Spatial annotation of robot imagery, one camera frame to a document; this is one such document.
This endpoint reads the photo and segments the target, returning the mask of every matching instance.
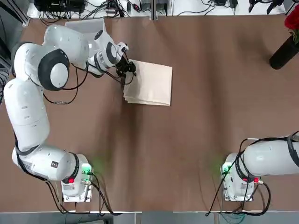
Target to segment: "white shelf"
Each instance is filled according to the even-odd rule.
[[[200,12],[205,9],[207,9],[209,6],[204,5],[201,0],[171,0],[172,6],[173,6],[173,15],[176,16],[180,14],[183,11],[193,11],[193,12]],[[89,2],[93,5],[99,6],[104,0],[89,0]],[[127,1],[126,0],[120,0],[122,6],[124,9],[127,9]],[[139,5],[139,0],[131,0],[131,2]],[[85,7],[85,11],[81,14],[81,16],[87,15],[89,11],[93,11],[96,7],[92,6],[91,4],[87,4]],[[251,13],[248,12],[249,8],[249,0],[238,0],[238,5],[236,7],[235,15],[266,15],[267,8],[270,4],[262,4],[257,3]],[[183,13],[181,16],[197,16],[197,15],[204,15],[207,11],[204,11],[202,13]],[[136,12],[134,9],[131,9],[131,13],[129,13],[129,16],[131,17],[137,17],[137,16],[150,16],[150,11],[147,12]],[[273,14],[285,14],[285,7],[284,5],[277,6],[270,12],[271,15]],[[213,9],[211,12],[208,13],[208,15],[234,15],[233,9],[225,8],[222,6],[216,6],[215,9]],[[33,3],[30,3],[27,16],[30,18],[39,18],[38,16],[38,10],[34,6]],[[100,12],[97,12],[96,15],[94,15],[94,18],[100,18],[103,16],[113,16],[113,14],[107,14],[105,10],[102,10]],[[157,16],[165,16],[165,12],[159,13],[157,12]],[[168,6],[168,16],[171,16],[171,4],[169,3]],[[76,19],[79,18],[79,16],[71,12],[71,18]]]

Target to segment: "red flower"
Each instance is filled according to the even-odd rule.
[[[299,5],[286,17],[285,26],[289,29],[299,29]]]

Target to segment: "black cylinder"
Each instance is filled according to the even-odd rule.
[[[299,46],[295,45],[290,36],[283,45],[270,58],[270,66],[276,70],[281,69],[299,52]]]

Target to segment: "metal bracket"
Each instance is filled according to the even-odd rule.
[[[151,17],[150,20],[158,20],[157,17],[157,0],[151,0]]]

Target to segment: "floor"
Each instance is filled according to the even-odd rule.
[[[245,217],[243,224],[280,224],[297,223],[299,219],[298,212],[268,212],[261,217]],[[65,215],[59,213],[19,213],[19,214],[0,214],[1,224],[77,224],[96,220],[96,215],[79,216]],[[124,214],[114,217],[113,224],[225,224],[227,223],[220,215],[214,219],[213,214],[205,217],[204,213],[172,213],[172,212],[145,212],[143,214]]]

